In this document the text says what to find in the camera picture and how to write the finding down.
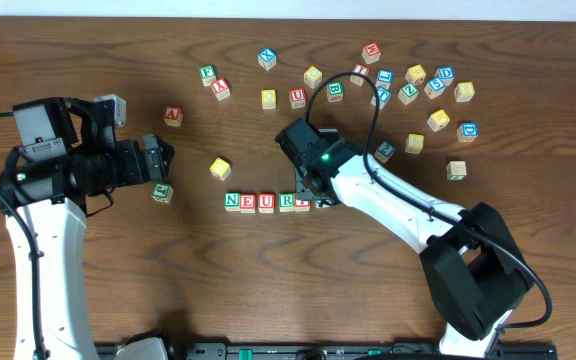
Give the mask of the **green R wooden block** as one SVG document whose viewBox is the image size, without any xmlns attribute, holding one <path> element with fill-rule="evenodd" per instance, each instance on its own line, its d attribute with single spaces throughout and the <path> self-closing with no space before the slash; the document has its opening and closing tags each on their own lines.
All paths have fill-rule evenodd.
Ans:
<svg viewBox="0 0 576 360">
<path fill-rule="evenodd" d="M 295 194 L 294 193 L 280 193 L 279 199 L 280 212 L 294 212 L 295 211 Z"/>
</svg>

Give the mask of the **blue P wooden block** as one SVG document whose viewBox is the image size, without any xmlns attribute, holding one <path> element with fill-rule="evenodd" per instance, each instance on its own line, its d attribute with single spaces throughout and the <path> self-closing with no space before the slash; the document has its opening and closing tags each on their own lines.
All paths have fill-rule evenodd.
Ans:
<svg viewBox="0 0 576 360">
<path fill-rule="evenodd" d="M 318 201 L 316 202 L 316 207 L 317 207 L 318 209 L 328 208 L 328 207 L 330 207 L 330 204 L 329 204 L 327 201 L 318 200 Z"/>
</svg>

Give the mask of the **red E wooden block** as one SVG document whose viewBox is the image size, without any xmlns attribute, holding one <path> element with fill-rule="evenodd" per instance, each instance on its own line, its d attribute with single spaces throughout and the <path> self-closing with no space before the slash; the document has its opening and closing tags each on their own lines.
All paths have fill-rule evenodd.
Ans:
<svg viewBox="0 0 576 360">
<path fill-rule="evenodd" d="M 256 195 L 255 194 L 241 194 L 240 195 L 240 212 L 241 213 L 255 213 L 256 212 Z"/>
</svg>

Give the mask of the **green N wooden block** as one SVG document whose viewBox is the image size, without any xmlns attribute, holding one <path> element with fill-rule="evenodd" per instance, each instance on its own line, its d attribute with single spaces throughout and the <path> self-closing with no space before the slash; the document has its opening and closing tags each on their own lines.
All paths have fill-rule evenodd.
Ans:
<svg viewBox="0 0 576 360">
<path fill-rule="evenodd" d="M 224 195 L 224 208 L 229 212 L 239 212 L 241 209 L 241 194 L 239 192 L 228 192 Z"/>
</svg>

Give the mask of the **yellow S wooden block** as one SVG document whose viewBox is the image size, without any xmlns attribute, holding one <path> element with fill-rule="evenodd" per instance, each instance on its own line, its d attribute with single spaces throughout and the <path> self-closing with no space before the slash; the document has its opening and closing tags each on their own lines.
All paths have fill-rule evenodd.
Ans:
<svg viewBox="0 0 576 360">
<path fill-rule="evenodd" d="M 410 133 L 406 139 L 405 152 L 420 154 L 424 147 L 425 137 L 421 134 Z"/>
</svg>

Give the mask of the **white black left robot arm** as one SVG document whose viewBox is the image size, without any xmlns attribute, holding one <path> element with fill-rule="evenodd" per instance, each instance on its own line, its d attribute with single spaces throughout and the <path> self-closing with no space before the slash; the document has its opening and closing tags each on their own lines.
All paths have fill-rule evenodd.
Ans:
<svg viewBox="0 0 576 360">
<path fill-rule="evenodd" d="M 14 106 L 21 137 L 0 175 L 0 211 L 14 248 L 17 359 L 96 359 L 83 276 L 89 197 L 151 182 L 167 202 L 174 149 L 148 134 L 118 140 L 126 103 L 51 97 Z"/>
</svg>

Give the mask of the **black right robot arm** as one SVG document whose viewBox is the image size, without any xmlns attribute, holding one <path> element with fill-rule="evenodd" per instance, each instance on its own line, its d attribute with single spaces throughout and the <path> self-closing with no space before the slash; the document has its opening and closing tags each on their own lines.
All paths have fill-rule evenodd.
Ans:
<svg viewBox="0 0 576 360">
<path fill-rule="evenodd" d="M 497 210 L 444 202 L 384 169 L 336 130 L 298 119 L 275 138 L 308 195 L 359 210 L 419 256 L 446 321 L 438 350 L 483 358 L 534 286 L 533 273 Z"/>
</svg>

